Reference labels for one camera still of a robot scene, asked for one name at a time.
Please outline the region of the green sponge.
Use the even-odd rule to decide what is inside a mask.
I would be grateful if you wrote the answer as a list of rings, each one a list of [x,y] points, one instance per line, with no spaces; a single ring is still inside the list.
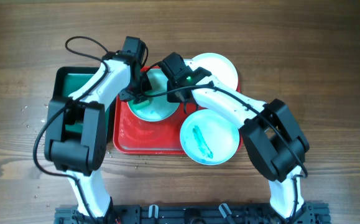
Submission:
[[[134,100],[132,107],[134,110],[141,110],[149,105],[150,105],[150,100],[148,98],[144,98],[143,100],[139,100],[139,101]]]

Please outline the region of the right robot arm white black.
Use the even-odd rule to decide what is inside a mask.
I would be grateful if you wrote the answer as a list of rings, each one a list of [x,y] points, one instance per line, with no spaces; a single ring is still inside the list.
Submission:
[[[250,161],[269,181],[271,207],[294,222],[303,205],[298,180],[308,176],[303,164],[310,147],[288,106],[278,99],[265,103],[246,97],[201,67],[163,73],[170,96],[193,98],[238,128]]]

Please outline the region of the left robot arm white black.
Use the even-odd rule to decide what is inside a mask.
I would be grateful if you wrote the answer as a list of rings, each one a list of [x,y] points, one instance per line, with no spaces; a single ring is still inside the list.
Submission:
[[[99,68],[62,67],[50,100],[44,156],[66,177],[78,205],[71,221],[108,223],[114,220],[113,200],[100,167],[107,145],[106,114],[118,96],[131,100],[139,90],[142,53],[108,52]]]

